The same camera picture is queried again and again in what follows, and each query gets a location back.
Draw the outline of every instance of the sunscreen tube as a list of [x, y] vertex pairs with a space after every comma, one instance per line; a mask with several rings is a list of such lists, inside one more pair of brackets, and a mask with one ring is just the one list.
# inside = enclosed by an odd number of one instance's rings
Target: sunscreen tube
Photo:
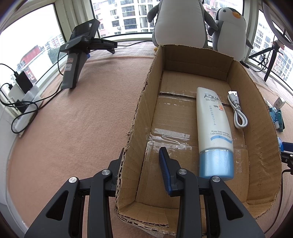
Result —
[[218, 95], [206, 88], [196, 90], [196, 114], [200, 177], [234, 177], [233, 142], [225, 109]]

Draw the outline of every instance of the pink carpet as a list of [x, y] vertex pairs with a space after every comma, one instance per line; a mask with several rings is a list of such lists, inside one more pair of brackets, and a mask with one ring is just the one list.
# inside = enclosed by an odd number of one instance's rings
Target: pink carpet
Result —
[[[7, 181], [13, 203], [27, 226], [68, 178], [92, 177], [118, 158], [126, 144], [125, 135], [131, 128], [137, 100], [153, 60], [153, 48], [151, 42], [145, 42], [118, 48], [114, 55], [107, 51], [93, 52], [81, 72], [77, 87], [64, 90], [54, 98], [17, 140]], [[282, 112], [286, 129], [279, 136], [284, 141], [293, 142], [290, 123], [292, 95], [271, 77], [265, 83], [264, 74], [248, 71], [271, 103], [278, 96], [285, 98], [287, 103]], [[52, 94], [60, 81], [61, 76], [58, 76], [44, 96]], [[284, 174], [280, 215], [267, 238], [281, 224], [293, 203], [292, 184], [293, 177]], [[275, 219], [279, 203], [280, 194], [272, 208], [257, 220], [264, 230]], [[118, 220], [114, 214], [114, 198], [110, 198], [110, 209], [114, 237], [153, 237]]]

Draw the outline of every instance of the device screen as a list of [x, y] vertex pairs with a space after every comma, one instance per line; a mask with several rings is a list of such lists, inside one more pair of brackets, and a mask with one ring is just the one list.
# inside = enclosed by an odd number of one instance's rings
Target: device screen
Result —
[[91, 33], [91, 27], [92, 27], [92, 23], [89, 23], [89, 22], [85, 22], [76, 26], [73, 29], [70, 39], [72, 40], [81, 35], [89, 36]]

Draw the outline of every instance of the white penguin belly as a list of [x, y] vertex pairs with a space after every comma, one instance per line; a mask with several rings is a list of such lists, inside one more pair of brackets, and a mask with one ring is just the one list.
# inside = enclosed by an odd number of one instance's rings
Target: white penguin belly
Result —
[[245, 53], [245, 30], [230, 22], [224, 22], [218, 39], [218, 52], [229, 55], [236, 61], [242, 60]]
[[202, 48], [206, 33], [198, 0], [162, 0], [155, 26], [159, 45], [186, 45]]

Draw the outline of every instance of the white usb cable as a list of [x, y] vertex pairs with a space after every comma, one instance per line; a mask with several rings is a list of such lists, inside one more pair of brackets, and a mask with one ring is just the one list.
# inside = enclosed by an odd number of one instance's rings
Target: white usb cable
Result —
[[[246, 116], [241, 111], [241, 107], [239, 105], [239, 98], [237, 96], [237, 91], [229, 91], [228, 92], [228, 101], [231, 105], [231, 107], [234, 110], [234, 125], [236, 128], [244, 128], [247, 126], [248, 120]], [[242, 124], [238, 122], [238, 116], [242, 120]]]

